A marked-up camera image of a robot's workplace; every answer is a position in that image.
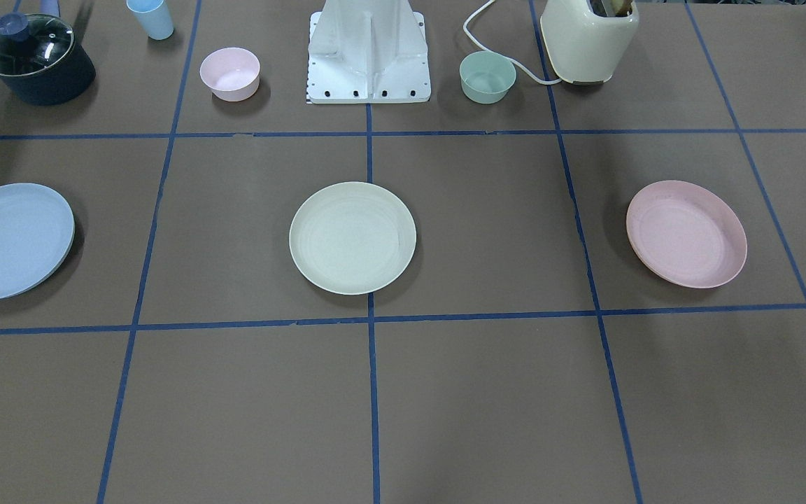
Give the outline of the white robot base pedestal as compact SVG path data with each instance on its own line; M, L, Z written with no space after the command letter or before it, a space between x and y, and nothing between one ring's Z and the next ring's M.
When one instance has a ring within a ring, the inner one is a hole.
M432 95L425 17L409 1L327 1L309 18L306 100L411 104Z

